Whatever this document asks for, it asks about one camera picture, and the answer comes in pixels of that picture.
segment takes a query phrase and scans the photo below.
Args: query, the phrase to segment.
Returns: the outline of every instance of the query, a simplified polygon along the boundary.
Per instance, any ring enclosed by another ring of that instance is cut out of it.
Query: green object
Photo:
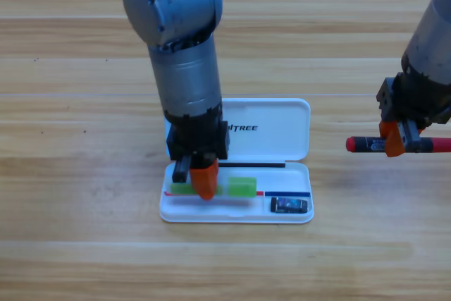
[[[197,195],[190,183],[172,183],[171,193],[180,195]],[[224,189],[221,185],[216,188],[215,195],[223,195]],[[230,197],[256,197],[257,179],[232,177],[228,179],[228,196]]]
[[[191,186],[190,183],[171,183],[171,193],[172,194],[182,194],[182,195],[197,195],[197,192]],[[218,185],[216,188],[216,195],[223,194],[223,187]]]
[[[256,197],[257,179],[241,177],[229,178],[228,194],[231,197]]]

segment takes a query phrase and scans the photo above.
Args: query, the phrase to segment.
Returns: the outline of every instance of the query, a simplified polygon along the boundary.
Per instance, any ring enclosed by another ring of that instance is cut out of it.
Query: box lid
[[[298,98],[224,98],[230,146],[222,162],[302,160],[309,151],[310,115],[310,105]],[[170,127],[165,120],[166,137]]]

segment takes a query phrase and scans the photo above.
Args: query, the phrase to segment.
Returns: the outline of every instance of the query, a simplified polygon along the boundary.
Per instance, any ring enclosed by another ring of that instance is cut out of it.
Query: white plastic box
[[[306,223],[314,216],[309,170],[299,162],[309,151],[310,105],[302,99],[232,98],[223,100],[223,118],[229,124],[228,160],[221,163],[271,163],[277,167],[220,167],[218,184],[231,176],[257,179],[258,195],[252,198],[172,195],[175,164],[166,168],[160,215],[178,223]],[[171,125],[165,121],[166,137]],[[270,211],[272,196],[304,199],[305,214]]]

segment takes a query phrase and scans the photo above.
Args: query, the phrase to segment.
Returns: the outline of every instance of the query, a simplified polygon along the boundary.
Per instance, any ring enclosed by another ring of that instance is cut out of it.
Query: silver robot arm segment
[[[164,115],[172,123],[167,143],[177,161],[173,180],[190,168],[227,159],[228,126],[214,30],[222,0],[123,0],[136,33],[147,44]]]
[[[404,148],[419,146],[419,132],[451,118],[451,0],[431,0],[401,60],[376,99],[384,123],[397,122]]]

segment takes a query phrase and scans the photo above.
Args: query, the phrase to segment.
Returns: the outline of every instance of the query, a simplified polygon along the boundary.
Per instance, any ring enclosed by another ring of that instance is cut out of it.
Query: unitree logo
[[[257,130],[259,126],[236,126],[236,125],[230,125],[228,126],[228,129],[237,132],[239,130]]]

